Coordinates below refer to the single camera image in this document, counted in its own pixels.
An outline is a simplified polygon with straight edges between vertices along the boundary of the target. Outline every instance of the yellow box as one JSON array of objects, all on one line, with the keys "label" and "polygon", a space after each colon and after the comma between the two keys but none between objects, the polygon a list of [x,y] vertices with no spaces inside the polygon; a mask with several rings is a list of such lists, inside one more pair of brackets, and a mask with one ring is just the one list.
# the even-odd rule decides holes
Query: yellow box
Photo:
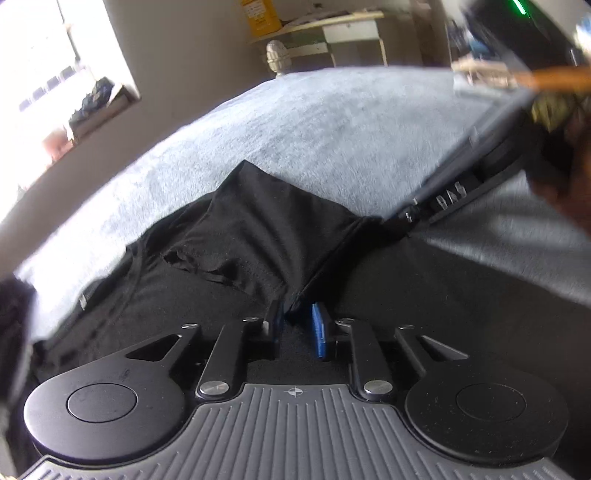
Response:
[{"label": "yellow box", "polygon": [[242,8],[255,37],[262,37],[281,28],[281,21],[271,0],[242,0]]}]

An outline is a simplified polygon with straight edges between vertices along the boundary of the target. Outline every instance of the gray ribbed plate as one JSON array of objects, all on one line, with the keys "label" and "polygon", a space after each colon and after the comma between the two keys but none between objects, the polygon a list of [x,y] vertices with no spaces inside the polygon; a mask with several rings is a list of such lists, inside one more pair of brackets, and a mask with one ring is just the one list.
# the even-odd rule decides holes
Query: gray ribbed plate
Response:
[{"label": "gray ribbed plate", "polygon": [[251,385],[205,404],[165,448],[125,466],[84,469],[47,458],[26,480],[397,479],[568,480],[548,459],[478,468],[416,440],[388,405],[355,399],[345,385]]}]

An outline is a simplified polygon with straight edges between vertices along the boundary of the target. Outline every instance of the window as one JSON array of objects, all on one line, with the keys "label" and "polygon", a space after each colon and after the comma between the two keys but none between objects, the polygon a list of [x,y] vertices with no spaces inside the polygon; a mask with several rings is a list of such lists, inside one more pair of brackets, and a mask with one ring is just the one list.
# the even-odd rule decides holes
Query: window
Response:
[{"label": "window", "polygon": [[0,3],[0,62],[2,219],[51,165],[42,140],[67,125],[95,79],[79,61],[57,0]]}]

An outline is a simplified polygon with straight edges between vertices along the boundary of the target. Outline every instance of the round black pad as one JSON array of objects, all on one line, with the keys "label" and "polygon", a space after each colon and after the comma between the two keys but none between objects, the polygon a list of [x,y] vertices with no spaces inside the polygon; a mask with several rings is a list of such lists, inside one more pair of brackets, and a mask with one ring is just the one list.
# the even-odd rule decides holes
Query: round black pad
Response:
[{"label": "round black pad", "polygon": [[114,383],[98,383],[76,390],[68,398],[68,411],[89,423],[104,423],[125,417],[138,397],[130,388]]},{"label": "round black pad", "polygon": [[436,364],[409,391],[411,424],[436,448],[499,465],[551,456],[568,424],[558,392],[530,374],[469,360]]},{"label": "round black pad", "polygon": [[24,418],[41,453],[104,465],[163,445],[178,432],[185,408],[168,366],[114,354],[41,384]]},{"label": "round black pad", "polygon": [[482,421],[509,421],[525,410],[523,396],[511,387],[496,383],[477,383],[464,388],[456,404],[466,415]]}]

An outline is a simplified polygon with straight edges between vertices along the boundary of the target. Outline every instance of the black t-shirt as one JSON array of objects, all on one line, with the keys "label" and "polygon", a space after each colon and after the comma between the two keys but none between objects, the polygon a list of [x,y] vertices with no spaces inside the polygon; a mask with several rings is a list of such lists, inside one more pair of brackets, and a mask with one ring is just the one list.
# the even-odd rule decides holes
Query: black t-shirt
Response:
[{"label": "black t-shirt", "polygon": [[198,323],[215,340],[228,320],[261,316],[282,298],[280,357],[248,365],[249,382],[346,382],[314,358],[312,301],[366,320],[378,339],[413,324],[471,355],[493,355],[553,384],[571,423],[557,461],[591,475],[588,309],[490,268],[386,231],[377,219],[243,162],[212,195],[156,223],[106,279],[90,286],[56,335],[37,346],[40,380]]}]

